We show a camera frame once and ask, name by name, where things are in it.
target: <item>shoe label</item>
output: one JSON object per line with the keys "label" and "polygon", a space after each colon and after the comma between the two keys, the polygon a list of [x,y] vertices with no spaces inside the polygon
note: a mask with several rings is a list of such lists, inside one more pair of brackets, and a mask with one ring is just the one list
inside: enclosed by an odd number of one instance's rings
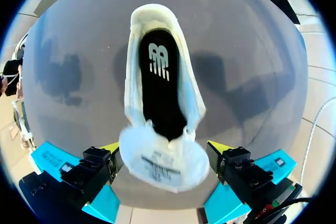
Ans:
{"label": "shoe label", "polygon": [[[145,169],[149,172],[149,177],[158,183],[162,183],[169,186],[181,185],[181,172],[171,168],[164,167],[156,163],[153,159],[150,160],[144,156],[141,157],[145,161]],[[173,158],[167,160],[167,163],[172,163]]]}
{"label": "shoe label", "polygon": [[153,60],[153,63],[149,64],[149,70],[154,71],[154,74],[158,74],[162,78],[169,81],[169,72],[165,69],[168,67],[168,52],[167,49],[160,45],[157,46],[154,43],[150,43],[148,46],[149,58]]}

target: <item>sticker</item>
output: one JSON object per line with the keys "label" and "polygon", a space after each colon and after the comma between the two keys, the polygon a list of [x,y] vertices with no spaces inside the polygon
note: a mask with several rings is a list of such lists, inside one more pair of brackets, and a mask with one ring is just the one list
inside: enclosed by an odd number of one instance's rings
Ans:
{"label": "sticker", "polygon": [[280,167],[283,167],[286,164],[280,157],[275,160],[275,163],[277,163]]}
{"label": "sticker", "polygon": [[68,162],[66,162],[65,164],[62,165],[62,167],[59,169],[59,171],[64,171],[64,172],[68,172],[70,171],[72,168],[74,168],[73,165],[69,164]]}

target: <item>gray curved surface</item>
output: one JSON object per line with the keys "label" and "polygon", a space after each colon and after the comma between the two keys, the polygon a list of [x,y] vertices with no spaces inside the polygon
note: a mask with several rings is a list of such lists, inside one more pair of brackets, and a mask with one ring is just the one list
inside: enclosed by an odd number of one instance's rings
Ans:
{"label": "gray curved surface", "polygon": [[[296,136],[307,94],[307,55],[294,24],[269,0],[59,0],[30,31],[23,68],[26,111],[37,146],[49,141],[81,157],[118,141],[131,13],[158,3],[184,31],[207,113],[196,138],[248,148],[253,158]],[[153,188],[123,168],[112,188],[124,205],[203,205],[211,172],[194,190]]]}

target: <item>black insole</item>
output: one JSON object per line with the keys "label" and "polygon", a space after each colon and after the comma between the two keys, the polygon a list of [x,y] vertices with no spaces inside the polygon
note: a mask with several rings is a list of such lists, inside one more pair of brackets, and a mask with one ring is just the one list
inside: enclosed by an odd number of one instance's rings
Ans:
{"label": "black insole", "polygon": [[182,135],[187,121],[177,100],[179,53],[164,30],[147,33],[140,42],[143,114],[154,130],[169,141]]}

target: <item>white cable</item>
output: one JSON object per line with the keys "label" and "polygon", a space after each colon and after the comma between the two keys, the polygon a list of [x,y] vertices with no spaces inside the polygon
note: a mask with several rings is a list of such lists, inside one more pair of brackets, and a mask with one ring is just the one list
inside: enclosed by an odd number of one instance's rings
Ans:
{"label": "white cable", "polygon": [[305,154],[305,157],[303,159],[303,163],[302,163],[302,170],[301,170],[301,175],[300,175],[300,185],[302,185],[302,181],[303,181],[303,174],[304,174],[304,171],[305,171],[305,167],[306,167],[306,162],[307,162],[307,158],[308,158],[308,153],[309,153],[309,149],[310,149],[310,144],[311,144],[311,141],[313,139],[313,134],[314,134],[314,130],[315,130],[315,127],[316,127],[316,124],[317,124],[317,120],[321,114],[321,112],[324,110],[324,108],[332,101],[336,101],[336,97],[333,97],[333,98],[330,98],[328,101],[326,101],[322,107],[320,108],[319,112],[317,112],[316,116],[315,116],[315,119],[313,121],[313,124],[312,124],[312,127],[311,127],[311,130],[310,130],[310,135],[309,135],[309,140],[308,140],[308,144],[307,144],[307,149],[306,149],[306,154]]}

